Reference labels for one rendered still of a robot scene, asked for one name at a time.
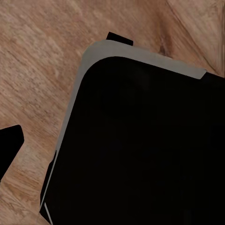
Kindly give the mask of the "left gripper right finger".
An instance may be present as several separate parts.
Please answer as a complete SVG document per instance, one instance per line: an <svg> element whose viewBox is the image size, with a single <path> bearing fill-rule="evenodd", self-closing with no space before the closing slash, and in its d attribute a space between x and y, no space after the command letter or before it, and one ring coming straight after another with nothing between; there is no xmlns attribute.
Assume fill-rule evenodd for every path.
<svg viewBox="0 0 225 225"><path fill-rule="evenodd" d="M225 126L213 126L210 142L225 162Z"/></svg>

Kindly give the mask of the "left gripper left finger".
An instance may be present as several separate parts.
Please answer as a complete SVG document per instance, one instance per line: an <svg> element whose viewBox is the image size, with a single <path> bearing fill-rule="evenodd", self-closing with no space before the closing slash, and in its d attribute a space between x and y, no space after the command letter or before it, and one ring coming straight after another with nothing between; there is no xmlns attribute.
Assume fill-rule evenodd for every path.
<svg viewBox="0 0 225 225"><path fill-rule="evenodd" d="M0 130L0 181L24 143L20 125Z"/></svg>

